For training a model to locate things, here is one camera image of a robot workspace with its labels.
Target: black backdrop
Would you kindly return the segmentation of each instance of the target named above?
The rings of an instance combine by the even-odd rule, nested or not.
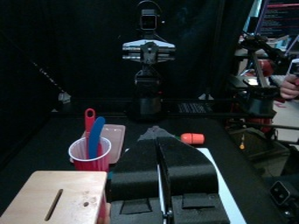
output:
[[[0,1],[1,156],[41,122],[57,99],[57,89],[29,59],[48,68],[72,97],[132,96],[140,65],[121,60],[121,45],[137,40],[138,2]],[[157,34],[176,46],[174,61],[154,67],[164,98],[196,98],[208,90],[213,97],[222,96],[252,2],[156,0],[165,21]]]

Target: red plastic cup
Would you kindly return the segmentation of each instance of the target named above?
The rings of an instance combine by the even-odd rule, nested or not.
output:
[[[69,156],[73,160],[77,171],[108,172],[108,153],[110,142],[104,137],[100,138],[97,146],[97,157],[88,159],[86,138],[82,137],[69,146]]]

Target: orange object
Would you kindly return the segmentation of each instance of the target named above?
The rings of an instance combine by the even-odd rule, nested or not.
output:
[[[194,134],[194,133],[184,133],[184,134],[181,134],[181,141],[185,144],[202,144],[204,135],[202,134]]]

